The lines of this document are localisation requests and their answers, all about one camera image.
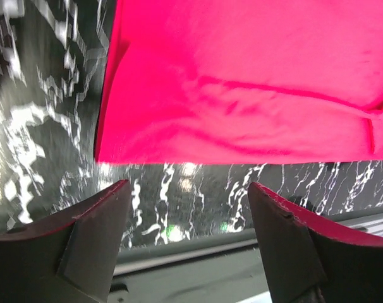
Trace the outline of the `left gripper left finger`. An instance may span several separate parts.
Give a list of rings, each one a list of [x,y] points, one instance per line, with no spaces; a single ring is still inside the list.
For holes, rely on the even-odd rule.
[[[106,302],[131,184],[0,234],[0,302]]]

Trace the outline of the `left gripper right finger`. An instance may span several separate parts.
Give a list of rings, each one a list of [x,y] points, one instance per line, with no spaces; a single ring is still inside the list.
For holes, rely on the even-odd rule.
[[[248,200],[273,302],[383,302],[383,237],[302,208],[259,183]]]

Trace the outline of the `magenta t shirt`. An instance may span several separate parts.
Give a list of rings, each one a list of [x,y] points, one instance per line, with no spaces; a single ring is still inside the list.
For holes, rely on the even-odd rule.
[[[118,1],[95,159],[383,160],[383,1]]]

